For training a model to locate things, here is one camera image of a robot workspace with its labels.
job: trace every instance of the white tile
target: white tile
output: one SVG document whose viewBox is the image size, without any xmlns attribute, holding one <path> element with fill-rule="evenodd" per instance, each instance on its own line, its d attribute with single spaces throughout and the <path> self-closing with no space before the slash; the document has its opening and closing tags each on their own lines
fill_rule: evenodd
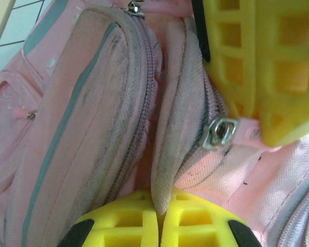
<svg viewBox="0 0 309 247">
<path fill-rule="evenodd" d="M 42 9 L 41 9 L 41 12 L 40 12 L 40 16 L 43 14 L 43 12 L 45 12 L 45 10 L 48 8 L 48 6 L 50 5 L 50 3 L 54 1 L 54 0 L 45 0 L 43 2 L 43 6 L 42 6 Z"/>
<path fill-rule="evenodd" d="M 0 39 L 0 45 L 26 39 L 35 25 L 42 2 L 11 11 L 8 23 Z"/>
<path fill-rule="evenodd" d="M 0 70 L 2 70 L 8 62 L 22 49 L 23 42 L 13 45 L 5 45 L 0 47 Z"/>
<path fill-rule="evenodd" d="M 38 0 L 16 0 L 15 4 L 14 4 L 14 8 L 26 5 L 26 4 L 31 4 L 34 2 L 37 2 Z"/>
</svg>

